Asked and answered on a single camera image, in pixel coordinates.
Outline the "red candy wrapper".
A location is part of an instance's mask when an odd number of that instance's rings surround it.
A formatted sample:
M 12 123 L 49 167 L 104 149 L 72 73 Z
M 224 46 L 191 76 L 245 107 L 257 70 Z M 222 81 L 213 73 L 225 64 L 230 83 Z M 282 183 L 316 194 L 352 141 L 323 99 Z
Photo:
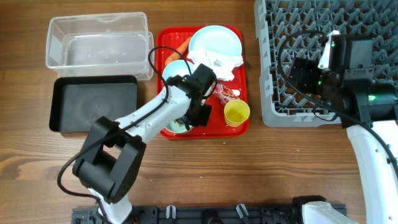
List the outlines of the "red candy wrapper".
M 222 105 L 226 105 L 229 101 L 239 99 L 238 95 L 236 95 L 231 89 L 229 89 L 222 83 L 218 83 L 216 85 L 213 94 L 220 100 L 220 103 Z

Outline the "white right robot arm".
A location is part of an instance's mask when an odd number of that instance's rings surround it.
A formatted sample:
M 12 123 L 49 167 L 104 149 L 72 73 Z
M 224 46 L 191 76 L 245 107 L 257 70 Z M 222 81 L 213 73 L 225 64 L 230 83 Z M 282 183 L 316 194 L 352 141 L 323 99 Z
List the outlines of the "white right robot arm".
M 339 117 L 359 167 L 368 223 L 397 222 L 397 89 L 373 82 L 373 42 L 366 35 L 319 34 L 319 61 L 296 57 L 285 83 Z

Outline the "pale green bowl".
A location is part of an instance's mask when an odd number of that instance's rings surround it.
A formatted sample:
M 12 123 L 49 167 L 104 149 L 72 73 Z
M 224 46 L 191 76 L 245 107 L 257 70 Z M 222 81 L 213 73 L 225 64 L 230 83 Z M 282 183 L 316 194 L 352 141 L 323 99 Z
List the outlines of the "pale green bowl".
M 192 125 L 187 125 L 182 120 L 173 120 L 168 125 L 166 125 L 166 130 L 174 134 L 184 134 L 193 129 Z

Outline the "light blue bowl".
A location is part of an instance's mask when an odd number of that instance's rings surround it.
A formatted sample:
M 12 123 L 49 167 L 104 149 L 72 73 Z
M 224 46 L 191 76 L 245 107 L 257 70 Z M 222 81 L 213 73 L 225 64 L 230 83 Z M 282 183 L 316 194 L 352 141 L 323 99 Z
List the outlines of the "light blue bowl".
M 174 77 L 176 75 L 184 77 L 185 75 L 190 74 L 188 68 L 190 68 L 192 73 L 195 70 L 191 62 L 188 62 L 188 64 L 186 64 L 184 60 L 173 61 L 164 68 L 162 77 L 164 80 L 167 80 L 168 78 Z

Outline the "white napkin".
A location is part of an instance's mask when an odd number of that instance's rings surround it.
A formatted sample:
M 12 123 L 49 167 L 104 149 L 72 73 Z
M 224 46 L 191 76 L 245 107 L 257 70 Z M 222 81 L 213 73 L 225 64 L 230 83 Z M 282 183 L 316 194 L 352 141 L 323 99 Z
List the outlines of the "white napkin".
M 192 60 L 195 68 L 204 64 L 214 71 L 218 80 L 226 82 L 234 80 L 233 69 L 243 64 L 242 56 L 227 56 L 205 49 L 191 50 L 187 57 Z

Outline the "light blue plate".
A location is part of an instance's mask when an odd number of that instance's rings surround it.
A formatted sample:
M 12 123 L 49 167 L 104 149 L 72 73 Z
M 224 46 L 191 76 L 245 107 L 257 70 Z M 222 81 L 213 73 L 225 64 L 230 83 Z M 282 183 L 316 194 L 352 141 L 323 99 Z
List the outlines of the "light blue plate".
M 206 26 L 194 33 L 188 46 L 188 57 L 199 53 L 211 56 L 242 60 L 243 47 L 240 38 L 225 26 Z

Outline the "white plastic spoon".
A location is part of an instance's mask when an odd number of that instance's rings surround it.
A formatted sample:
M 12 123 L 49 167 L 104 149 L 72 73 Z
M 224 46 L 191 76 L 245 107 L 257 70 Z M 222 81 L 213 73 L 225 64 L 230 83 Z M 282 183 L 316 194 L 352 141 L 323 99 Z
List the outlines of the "white plastic spoon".
M 239 90 L 232 90 L 232 92 L 234 93 L 234 95 L 239 96 L 240 95 L 240 91 Z

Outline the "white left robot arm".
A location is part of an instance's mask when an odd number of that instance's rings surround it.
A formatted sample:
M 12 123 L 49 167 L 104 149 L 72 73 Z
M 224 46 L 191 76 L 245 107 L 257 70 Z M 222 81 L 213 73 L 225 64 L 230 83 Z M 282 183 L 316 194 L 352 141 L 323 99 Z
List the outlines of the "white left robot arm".
M 161 78 L 162 91 L 135 112 L 111 121 L 101 117 L 92 125 L 80 152 L 60 169 L 57 185 L 68 195 L 92 198 L 102 223 L 125 223 L 132 212 L 127 193 L 137 178 L 146 150 L 167 125 L 185 129 L 206 126 L 217 77 L 199 64 L 184 76 Z

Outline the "yellow plastic cup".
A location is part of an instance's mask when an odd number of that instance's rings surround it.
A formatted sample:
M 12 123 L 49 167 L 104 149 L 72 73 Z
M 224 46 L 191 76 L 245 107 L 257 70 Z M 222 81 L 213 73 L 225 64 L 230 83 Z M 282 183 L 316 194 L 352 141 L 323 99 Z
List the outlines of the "yellow plastic cup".
M 250 114 L 249 105 L 240 99 L 231 100 L 224 107 L 224 119 L 226 124 L 231 127 L 242 125 Z

